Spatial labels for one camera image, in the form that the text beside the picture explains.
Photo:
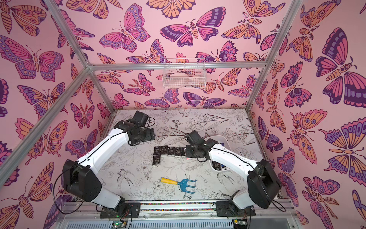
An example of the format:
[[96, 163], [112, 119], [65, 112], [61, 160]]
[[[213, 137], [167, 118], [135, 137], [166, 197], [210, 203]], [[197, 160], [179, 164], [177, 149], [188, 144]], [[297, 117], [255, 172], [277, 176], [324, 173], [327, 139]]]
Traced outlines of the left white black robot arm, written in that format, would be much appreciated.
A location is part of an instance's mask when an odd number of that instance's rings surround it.
[[123, 145], [137, 146], [155, 140], [155, 119], [143, 112], [135, 112], [128, 120], [119, 121], [110, 133], [90, 152], [77, 161], [67, 161], [61, 177], [63, 188], [85, 202], [114, 209], [123, 198], [103, 187], [97, 177], [102, 166]]

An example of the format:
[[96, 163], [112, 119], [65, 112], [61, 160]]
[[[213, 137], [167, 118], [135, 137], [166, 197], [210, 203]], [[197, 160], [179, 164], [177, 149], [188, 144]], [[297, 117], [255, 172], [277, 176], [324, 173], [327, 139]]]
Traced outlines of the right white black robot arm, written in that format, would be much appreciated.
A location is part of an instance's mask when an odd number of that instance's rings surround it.
[[267, 160], [255, 161], [243, 157], [212, 138], [205, 140], [195, 130], [186, 134], [185, 140], [188, 143], [187, 156], [223, 164], [247, 183], [245, 190], [236, 191], [230, 197], [229, 206], [232, 209], [244, 210], [255, 205], [267, 209], [274, 202], [282, 185]]

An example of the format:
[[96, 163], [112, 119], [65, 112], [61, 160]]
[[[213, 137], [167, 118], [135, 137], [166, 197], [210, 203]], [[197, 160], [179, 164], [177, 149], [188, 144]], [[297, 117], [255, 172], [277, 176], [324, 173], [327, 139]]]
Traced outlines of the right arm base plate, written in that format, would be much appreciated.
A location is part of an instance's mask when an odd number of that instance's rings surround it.
[[253, 206], [245, 209], [239, 209], [231, 201], [217, 201], [215, 203], [215, 209], [218, 217], [250, 217], [256, 216], [256, 212]]

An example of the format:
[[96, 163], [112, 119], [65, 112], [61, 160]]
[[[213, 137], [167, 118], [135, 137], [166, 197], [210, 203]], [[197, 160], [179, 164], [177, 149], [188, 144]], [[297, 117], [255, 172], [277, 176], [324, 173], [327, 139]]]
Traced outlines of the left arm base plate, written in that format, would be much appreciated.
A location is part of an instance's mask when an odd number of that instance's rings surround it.
[[134, 219], [138, 218], [140, 214], [141, 203], [140, 202], [125, 202], [118, 204], [116, 208], [109, 209], [102, 208], [100, 213], [101, 219]]

